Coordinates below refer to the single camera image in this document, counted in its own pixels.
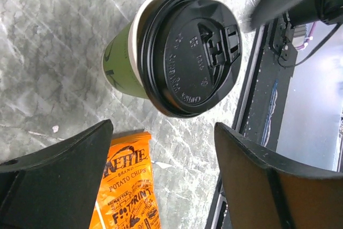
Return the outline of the green paper coffee cup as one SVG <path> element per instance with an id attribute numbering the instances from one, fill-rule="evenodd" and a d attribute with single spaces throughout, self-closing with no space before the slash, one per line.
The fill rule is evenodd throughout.
<path id="1" fill-rule="evenodd" d="M 164 0 L 145 0 L 133 20 L 106 47 L 102 70 L 109 84 L 123 94 L 147 99 L 138 71 L 138 40 L 144 22 Z"/>

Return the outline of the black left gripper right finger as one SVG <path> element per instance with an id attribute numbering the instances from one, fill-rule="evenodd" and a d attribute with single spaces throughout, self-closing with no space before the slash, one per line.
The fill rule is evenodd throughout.
<path id="1" fill-rule="evenodd" d="M 233 228 L 342 228 L 342 174 L 284 157 L 223 123 L 214 127 Z"/>

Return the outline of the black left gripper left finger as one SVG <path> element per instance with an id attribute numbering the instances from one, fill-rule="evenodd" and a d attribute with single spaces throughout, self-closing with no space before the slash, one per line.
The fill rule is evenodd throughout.
<path id="1" fill-rule="evenodd" d="M 113 135 L 111 120 L 1 164 L 1 228 L 88 228 Z"/>

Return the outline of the black plastic cup lid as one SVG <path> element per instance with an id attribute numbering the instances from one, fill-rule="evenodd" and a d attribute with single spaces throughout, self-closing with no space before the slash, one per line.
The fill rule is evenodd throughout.
<path id="1" fill-rule="evenodd" d="M 153 105 L 198 116 L 233 89 L 241 67 L 238 22 L 216 0 L 151 0 L 137 46 L 138 71 Z"/>

